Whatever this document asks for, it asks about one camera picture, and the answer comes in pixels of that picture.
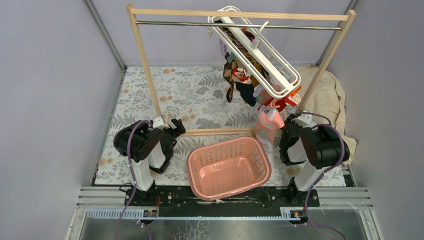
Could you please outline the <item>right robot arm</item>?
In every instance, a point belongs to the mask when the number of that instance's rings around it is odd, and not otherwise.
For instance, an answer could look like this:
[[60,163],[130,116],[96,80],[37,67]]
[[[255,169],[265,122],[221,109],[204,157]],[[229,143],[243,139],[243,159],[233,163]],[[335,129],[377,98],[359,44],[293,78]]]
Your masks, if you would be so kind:
[[346,162],[350,156],[348,144],[330,124],[302,126],[294,115],[284,121],[279,141],[280,159],[286,166],[303,164],[303,168],[289,183],[287,201],[301,205],[306,192],[315,188],[325,173]]

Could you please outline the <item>pink patterned sock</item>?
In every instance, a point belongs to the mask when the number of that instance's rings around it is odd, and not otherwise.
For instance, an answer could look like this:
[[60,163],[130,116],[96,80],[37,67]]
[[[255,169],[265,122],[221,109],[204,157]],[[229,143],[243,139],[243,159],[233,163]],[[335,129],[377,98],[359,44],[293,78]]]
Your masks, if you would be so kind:
[[258,116],[255,126],[255,137],[261,142],[273,144],[277,130],[285,126],[278,108],[280,105],[265,106],[258,109]]

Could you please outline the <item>pink laundry basket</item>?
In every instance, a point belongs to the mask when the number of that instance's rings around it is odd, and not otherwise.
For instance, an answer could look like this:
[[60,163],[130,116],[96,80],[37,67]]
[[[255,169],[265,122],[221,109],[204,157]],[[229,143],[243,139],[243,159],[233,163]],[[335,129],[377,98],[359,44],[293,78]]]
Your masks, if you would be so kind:
[[192,192],[215,201],[264,185],[272,167],[259,140],[240,136],[192,150],[186,160]]

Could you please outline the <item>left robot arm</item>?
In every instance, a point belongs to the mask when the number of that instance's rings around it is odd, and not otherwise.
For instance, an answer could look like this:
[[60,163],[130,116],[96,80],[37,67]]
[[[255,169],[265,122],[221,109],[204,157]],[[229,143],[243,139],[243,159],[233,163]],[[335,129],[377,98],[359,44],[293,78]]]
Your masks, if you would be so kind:
[[128,158],[136,199],[144,206],[152,204],[155,192],[151,189],[155,181],[151,172],[163,174],[174,156],[177,138],[186,133],[181,119],[171,119],[166,124],[161,117],[138,120],[121,129],[113,139],[118,153]]

